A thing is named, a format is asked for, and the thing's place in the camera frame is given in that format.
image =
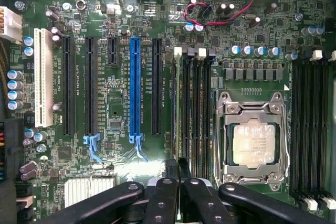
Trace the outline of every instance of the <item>short pcie slot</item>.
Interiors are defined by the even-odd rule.
[[[74,135],[76,131],[75,40],[70,36],[63,37],[62,50],[63,134]]]
[[[117,67],[119,65],[117,38],[108,38],[107,51],[109,66]]]
[[[162,127],[162,39],[152,40],[152,134]]]
[[[95,38],[85,38],[85,135],[98,133],[98,51]]]

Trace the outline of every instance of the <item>white capacitor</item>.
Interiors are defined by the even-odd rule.
[[[31,47],[26,47],[23,50],[23,53],[25,54],[25,56],[32,56],[34,54],[34,50]]]
[[[258,47],[258,48],[256,48],[256,49],[254,49],[254,55],[255,55],[256,57],[259,57],[259,56],[261,56],[261,55],[264,55],[264,53],[265,53],[265,48],[264,48],[264,47]]]
[[[246,46],[244,48],[242,48],[242,50],[240,51],[240,54],[244,57],[250,55],[252,52],[252,48],[250,46]]]
[[[23,77],[23,73],[18,70],[10,70],[7,72],[7,77],[10,80],[21,80]]]
[[[10,90],[8,92],[7,97],[10,100],[20,100],[23,97],[23,92],[20,90]]]
[[[7,106],[10,110],[20,110],[23,108],[23,101],[10,101]]]
[[[239,54],[239,52],[240,52],[240,47],[238,47],[238,46],[232,46],[229,49],[229,55],[231,55],[231,56],[236,56],[237,54]]]
[[[21,89],[23,87],[23,82],[11,80],[7,83],[7,87],[11,90]]]
[[[190,22],[188,22],[187,24],[185,24],[185,26],[183,27],[183,30],[187,34],[191,33],[193,31],[193,29],[194,29],[194,25],[193,25],[193,23],[190,23]]]
[[[45,139],[47,139],[48,133],[45,131],[40,131],[34,135],[35,142],[41,142]]]
[[[23,40],[23,43],[27,46],[27,47],[31,47],[34,44],[34,39],[31,37],[26,37]]]

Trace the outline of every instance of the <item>capacitor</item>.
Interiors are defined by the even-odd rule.
[[[23,87],[23,82],[21,81],[15,81],[15,80],[11,80],[7,83],[7,87],[10,90],[18,90],[18,89],[22,89]]]
[[[298,58],[298,54],[296,52],[292,52],[291,54],[285,55],[286,60],[292,61]]]
[[[231,56],[236,56],[237,54],[239,54],[239,52],[240,52],[240,47],[238,47],[238,46],[232,46],[229,49],[229,55],[231,55]]]
[[[275,57],[279,55],[279,48],[273,47],[267,51],[269,57]]]
[[[25,54],[25,56],[32,56],[34,54],[34,50],[32,47],[26,47],[23,50],[23,53]]]
[[[23,101],[16,100],[16,101],[9,101],[7,107],[10,110],[20,110],[23,108]]]
[[[8,92],[7,97],[10,100],[20,100],[23,97],[23,92],[20,90],[10,90],[10,92]]]
[[[46,9],[46,16],[53,22],[56,22],[58,20],[57,14],[49,9]]]
[[[224,14],[225,15],[229,15],[235,8],[234,4],[229,4],[228,6],[226,6],[226,8],[224,9]]]
[[[36,151],[39,153],[43,153],[47,150],[47,147],[44,144],[40,144],[36,147]]]
[[[204,26],[200,26],[200,25],[195,25],[194,26],[194,33],[196,33],[196,34],[199,34],[199,33],[203,32],[203,30],[204,30]]]
[[[40,131],[34,135],[35,142],[41,142],[45,139],[47,139],[48,133],[45,131]]]
[[[64,35],[61,33],[61,31],[57,27],[53,27],[50,31],[53,35],[58,35],[59,37],[64,37]]]
[[[315,26],[308,26],[305,27],[301,30],[301,33],[304,36],[313,36],[313,34],[316,32],[316,27]]]
[[[258,47],[256,49],[254,49],[254,55],[256,57],[259,57],[261,55],[264,55],[265,54],[265,48],[264,47]]]
[[[185,26],[183,27],[184,32],[187,33],[187,34],[191,33],[193,31],[193,29],[194,29],[194,25],[193,25],[193,23],[190,23],[190,22],[185,24]]]
[[[217,15],[222,14],[225,9],[226,9],[226,4],[220,4],[220,6],[217,7],[217,9],[216,9],[216,14]]]
[[[20,167],[20,172],[21,173],[27,173],[32,169],[36,168],[36,163],[34,161],[30,161],[28,164],[25,164]]]
[[[56,47],[61,47],[62,46],[62,40],[58,35],[53,35],[52,41],[54,42],[54,45]]]
[[[58,103],[54,103],[51,107],[51,109],[53,111],[60,111],[62,110],[62,103],[61,102],[58,102]]]
[[[30,47],[34,44],[34,39],[31,37],[26,37],[23,39],[23,44],[25,44],[27,47]]]
[[[62,4],[62,9],[68,12],[72,9],[72,5],[70,3],[65,2]]]
[[[20,178],[21,178],[21,180],[26,181],[26,180],[29,180],[29,179],[35,177],[36,174],[37,174],[36,170],[30,170],[27,173],[23,173]]]
[[[277,3],[272,3],[264,10],[264,13],[266,15],[270,14],[270,13],[274,12],[277,8],[278,8]]]
[[[36,142],[34,141],[34,139],[29,139],[29,138],[26,138],[22,141],[22,144],[23,144],[24,147],[32,146],[35,143]]]
[[[23,77],[23,73],[18,70],[10,70],[7,72],[7,77],[10,80],[21,80]]]
[[[242,56],[246,57],[246,56],[250,55],[251,52],[252,52],[252,47],[250,47],[250,46],[246,46],[246,47],[242,48],[240,54],[241,54]]]
[[[35,128],[35,127],[32,127],[30,129],[26,129],[26,131],[25,131],[25,137],[26,138],[32,138],[37,133],[38,133],[38,129]]]
[[[251,22],[248,24],[249,28],[253,28],[256,27],[257,25],[259,25],[261,19],[259,17],[256,17],[255,19],[251,20]]]

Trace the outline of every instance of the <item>connector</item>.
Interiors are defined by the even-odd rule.
[[[0,6],[0,37],[22,42],[22,17],[5,6]]]
[[[70,36],[62,39],[62,124],[64,135],[76,131],[76,65],[75,42]]]
[[[51,32],[34,29],[35,127],[53,124],[52,43]]]

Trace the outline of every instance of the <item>cable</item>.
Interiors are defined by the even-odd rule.
[[[245,11],[247,11],[254,0],[250,0],[250,2],[243,8],[241,9],[239,12],[237,12],[236,14],[234,14],[233,16],[231,16],[229,19],[222,21],[222,22],[208,22],[208,23],[203,23],[203,22],[199,22],[197,20],[194,19],[188,19],[187,18],[187,13],[188,13],[188,9],[191,7],[195,7],[195,6],[208,6],[206,3],[203,2],[198,2],[198,3],[194,3],[194,4],[188,4],[187,7],[185,8],[184,12],[183,12],[183,18],[193,24],[196,25],[201,25],[201,26],[220,26],[220,25],[228,25],[230,24],[232,21],[234,21],[237,17],[239,17],[241,14],[243,14]]]

